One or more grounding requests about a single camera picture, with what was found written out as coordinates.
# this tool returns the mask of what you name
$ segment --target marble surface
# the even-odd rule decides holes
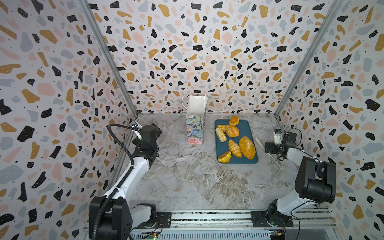
[[[204,144],[187,144],[185,115],[140,115],[143,126],[155,123],[161,130],[159,157],[140,181],[130,206],[156,204],[157,209],[265,209],[275,198],[294,189],[297,168],[283,161],[282,170],[256,144],[256,164],[221,164],[216,158],[216,119],[230,115],[207,115]],[[276,121],[269,115],[240,115],[250,123],[254,138],[263,144],[273,140]],[[128,166],[125,159],[123,169]]]

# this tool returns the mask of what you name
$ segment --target terrazzo wall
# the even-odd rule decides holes
[[[130,113],[75,1],[0,7],[0,238],[80,239]]]
[[[332,2],[89,0],[139,113],[274,112]]]
[[[384,236],[383,14],[384,1],[345,1],[279,116],[336,164],[330,209],[346,240]]]

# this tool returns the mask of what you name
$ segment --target blue tray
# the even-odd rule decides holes
[[[215,121],[215,128],[218,125],[229,125],[229,119],[218,119]],[[227,140],[225,142],[220,142],[220,140],[217,137],[217,134],[215,132],[216,136],[216,159],[219,158],[223,153],[226,151],[229,151],[228,148],[228,141],[232,139],[235,143],[239,144],[240,138],[243,136],[248,137],[253,144],[255,142],[253,141],[253,136],[251,132],[251,127],[249,126],[249,123],[247,120],[240,120],[239,124],[236,126],[239,129],[240,135],[238,137],[229,137],[226,133],[225,136],[227,137]],[[257,152],[255,154],[255,157],[252,160],[249,160],[244,155],[242,157],[236,157],[232,154],[232,158],[228,163],[245,163],[245,164],[255,164],[259,161],[259,158],[257,157]]]

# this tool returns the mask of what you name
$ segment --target bread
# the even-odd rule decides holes
[[[229,125],[217,125],[217,127],[221,128],[223,132],[226,132],[228,130]]]
[[[253,142],[246,136],[240,138],[239,146],[241,152],[244,154],[246,158],[252,160],[256,155],[256,149]]]
[[[235,143],[232,139],[228,141],[228,148],[229,151],[231,151],[231,153],[236,157],[242,157],[239,145],[237,145],[237,143]]]
[[[220,140],[220,142],[225,142],[227,140],[227,137],[225,136],[225,133],[223,132],[223,130],[221,128],[219,128],[219,127],[216,128],[215,132],[216,132],[217,137]]]
[[[227,129],[227,135],[229,137],[237,137],[240,135],[239,129],[235,126],[229,126]]]
[[[236,126],[239,124],[239,117],[238,116],[233,116],[231,120],[229,120],[229,125]]]
[[[226,163],[226,162],[229,162],[231,157],[232,157],[232,153],[230,151],[226,151],[225,153],[221,154],[221,156],[218,158],[218,161],[222,163]]]

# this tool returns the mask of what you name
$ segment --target white rope handle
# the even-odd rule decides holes
[[[185,96],[188,96],[188,95],[187,95],[187,94],[183,95],[183,97],[181,98],[181,104],[183,105],[183,107],[184,107],[185,109],[187,109],[187,107],[185,107],[184,104],[183,104],[183,98],[184,98]]]

